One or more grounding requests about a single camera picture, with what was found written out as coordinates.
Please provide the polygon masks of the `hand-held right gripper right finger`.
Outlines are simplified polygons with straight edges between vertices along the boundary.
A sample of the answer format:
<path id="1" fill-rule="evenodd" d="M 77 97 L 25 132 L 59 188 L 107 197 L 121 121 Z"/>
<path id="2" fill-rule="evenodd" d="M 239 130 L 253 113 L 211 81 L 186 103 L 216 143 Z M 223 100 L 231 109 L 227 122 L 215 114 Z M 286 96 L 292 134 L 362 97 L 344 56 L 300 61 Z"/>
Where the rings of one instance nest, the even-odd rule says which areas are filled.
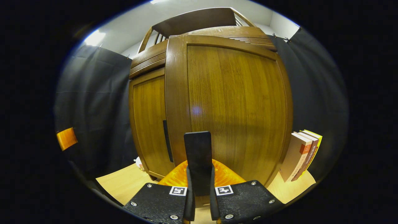
<path id="1" fill-rule="evenodd" d="M 263 224 L 284 204 L 259 181 L 246 181 L 213 159 L 210 211 L 218 224 Z"/>

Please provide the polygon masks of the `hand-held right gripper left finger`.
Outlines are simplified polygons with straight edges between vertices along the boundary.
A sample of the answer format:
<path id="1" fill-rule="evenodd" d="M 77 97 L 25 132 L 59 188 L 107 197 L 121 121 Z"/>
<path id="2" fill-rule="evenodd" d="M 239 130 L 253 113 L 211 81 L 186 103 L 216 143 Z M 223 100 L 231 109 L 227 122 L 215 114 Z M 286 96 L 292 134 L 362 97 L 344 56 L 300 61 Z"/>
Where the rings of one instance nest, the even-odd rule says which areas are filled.
<path id="1" fill-rule="evenodd" d="M 191 223 L 195 197 L 188 162 L 176 166 L 157 184 L 145 183 L 124 209 L 152 224 Z"/>

